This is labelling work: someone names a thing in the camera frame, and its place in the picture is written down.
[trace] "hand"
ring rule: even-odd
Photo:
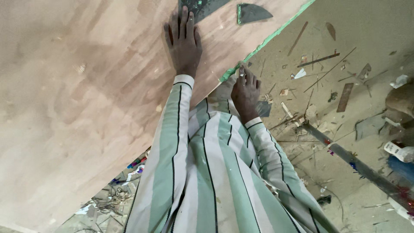
[[[243,125],[259,117],[256,112],[256,104],[259,100],[261,84],[262,82],[257,80],[257,77],[250,70],[246,69],[244,65],[240,66],[239,77],[233,86],[231,98],[240,114]]]
[[[194,27],[194,14],[188,14],[188,8],[184,6],[181,18],[174,12],[170,22],[164,24],[164,31],[177,75],[185,74],[194,78],[203,53],[198,28]]]

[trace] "concrete floor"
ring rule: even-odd
[[[413,15],[414,2],[410,0],[380,0],[375,3],[369,0],[315,1],[280,35],[249,60],[252,63],[251,70],[257,76],[261,75],[262,95],[269,93],[275,84],[270,92],[274,99],[270,117],[263,118],[268,129],[278,125],[285,116],[281,102],[284,102],[293,114],[304,114],[313,89],[310,104],[316,106],[318,120],[328,123],[328,136],[345,149],[356,152],[358,158],[373,169],[385,176],[389,175],[391,170],[385,159],[388,155],[381,146],[389,141],[389,136],[373,135],[356,142],[355,123],[385,109],[385,97],[392,89],[389,83],[395,81],[396,77],[401,74],[413,75],[413,63],[410,56],[407,56],[414,51]],[[291,55],[287,56],[306,21],[308,25],[304,33]],[[336,41],[330,36],[325,26],[326,22],[335,27]],[[346,58],[347,63],[341,62],[318,85],[305,93],[317,77],[321,78],[324,73],[297,80],[290,79],[291,74],[296,74],[300,70],[297,65],[304,55],[309,62],[312,61],[312,54],[314,59],[317,59],[332,55],[335,50],[341,53],[340,56],[322,61],[320,64],[316,63],[313,67],[305,66],[305,71],[311,75],[330,70],[355,47],[356,49]],[[346,111],[337,113],[344,85],[356,83],[353,78],[341,82],[338,80],[349,77],[347,71],[359,74],[367,63],[372,67],[367,78],[372,79],[367,82],[372,97],[364,86],[355,85]],[[282,89],[295,89],[295,96],[291,93],[280,96]],[[332,92],[339,93],[339,96],[336,100],[328,102]],[[294,124],[287,128],[280,126],[272,130],[272,134],[285,148],[298,175],[309,183],[307,188],[315,198],[321,196],[321,187],[316,184],[318,183],[326,186],[340,199],[342,207],[338,198],[333,196],[332,203],[324,209],[341,232],[414,231],[414,226],[407,220],[394,211],[386,211],[392,208],[389,204],[364,208],[388,203],[387,196],[368,180],[360,180],[359,175],[353,173],[351,166],[339,157],[331,156],[326,149],[316,150],[314,155],[311,148],[318,143],[309,142],[315,141],[312,137],[298,138],[293,131],[294,127]],[[331,192],[325,191],[323,195],[329,195]]]

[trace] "long sleeve shirt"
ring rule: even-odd
[[[175,77],[124,232],[337,232],[260,118]],[[277,189],[277,195],[266,187]]]

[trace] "wooden board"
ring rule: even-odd
[[[198,26],[191,104],[308,0],[231,1]],[[177,0],[0,2],[0,225],[52,232],[152,143],[175,71],[162,24]]]

